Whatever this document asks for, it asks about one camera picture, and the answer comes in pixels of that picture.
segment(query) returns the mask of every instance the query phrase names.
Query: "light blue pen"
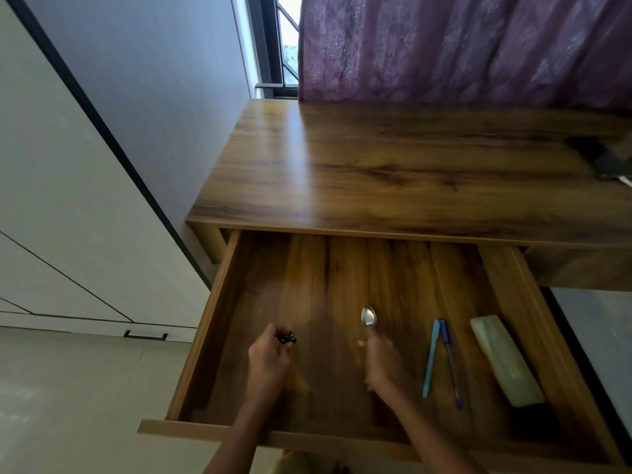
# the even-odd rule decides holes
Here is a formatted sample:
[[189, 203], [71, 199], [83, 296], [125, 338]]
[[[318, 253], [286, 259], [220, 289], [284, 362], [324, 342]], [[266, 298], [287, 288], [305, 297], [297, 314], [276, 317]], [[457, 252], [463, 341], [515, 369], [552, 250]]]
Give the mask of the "light blue pen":
[[437, 339], [440, 330], [440, 324], [438, 319], [432, 323], [432, 338], [431, 338], [431, 352], [428, 355], [428, 366], [426, 366], [426, 378], [423, 380], [423, 393], [424, 398], [428, 397], [428, 392], [431, 390], [431, 378], [432, 378], [432, 364], [434, 362], [434, 352], [437, 349]]

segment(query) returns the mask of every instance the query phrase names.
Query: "cabinet handle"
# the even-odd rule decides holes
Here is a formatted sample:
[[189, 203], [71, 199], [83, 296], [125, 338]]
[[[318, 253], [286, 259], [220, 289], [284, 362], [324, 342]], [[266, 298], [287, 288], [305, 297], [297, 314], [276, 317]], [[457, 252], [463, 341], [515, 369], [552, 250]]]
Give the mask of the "cabinet handle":
[[166, 341], [167, 340], [167, 333], [164, 333], [162, 336], [137, 336], [137, 335], [130, 334], [130, 330], [129, 329], [127, 331], [125, 331], [125, 334], [123, 334], [122, 336], [123, 337], [131, 337], [133, 339], [153, 339], [154, 341]]

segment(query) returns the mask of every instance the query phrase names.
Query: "hand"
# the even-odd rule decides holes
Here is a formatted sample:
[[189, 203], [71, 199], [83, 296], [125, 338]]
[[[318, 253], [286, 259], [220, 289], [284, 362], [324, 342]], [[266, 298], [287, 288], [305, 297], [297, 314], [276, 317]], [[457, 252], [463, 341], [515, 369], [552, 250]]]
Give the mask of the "hand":
[[274, 336], [280, 333], [287, 331], [269, 324], [248, 350], [246, 402], [266, 413], [283, 391], [289, 372], [288, 351], [292, 343], [279, 343]]
[[411, 396], [412, 382], [391, 340], [367, 326], [367, 340], [360, 344], [367, 349], [368, 390], [375, 391], [391, 408], [402, 396]]

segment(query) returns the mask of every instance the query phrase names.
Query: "window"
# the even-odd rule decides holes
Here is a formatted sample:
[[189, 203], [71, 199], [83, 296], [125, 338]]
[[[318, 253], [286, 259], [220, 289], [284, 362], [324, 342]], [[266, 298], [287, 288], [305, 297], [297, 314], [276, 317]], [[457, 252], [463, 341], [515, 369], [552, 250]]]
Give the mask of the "window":
[[302, 0], [248, 0], [265, 98], [298, 96], [298, 21]]

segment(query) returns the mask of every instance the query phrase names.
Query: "blue pen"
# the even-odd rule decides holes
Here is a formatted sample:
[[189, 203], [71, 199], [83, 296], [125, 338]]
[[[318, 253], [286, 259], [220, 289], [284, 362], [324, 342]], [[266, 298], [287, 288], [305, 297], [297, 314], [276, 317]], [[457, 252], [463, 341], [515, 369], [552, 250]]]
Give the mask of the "blue pen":
[[454, 383], [454, 398], [456, 398], [456, 407], [458, 409], [463, 408], [463, 401], [459, 396], [459, 390], [456, 387], [456, 374], [454, 373], [454, 363], [452, 361], [452, 351], [450, 351], [450, 332], [447, 330], [447, 321], [445, 319], [439, 319], [441, 325], [441, 337], [443, 338], [443, 344], [446, 345], [447, 359], [450, 361], [450, 371], [452, 371], [452, 382]]
[[432, 337], [431, 337], [431, 352], [428, 355], [428, 366], [426, 366], [426, 377], [423, 380], [423, 393], [424, 398], [428, 397], [428, 393], [431, 390], [431, 378], [432, 378], [432, 364], [434, 363], [434, 352], [437, 349], [437, 338], [440, 326], [438, 319], [432, 323]]

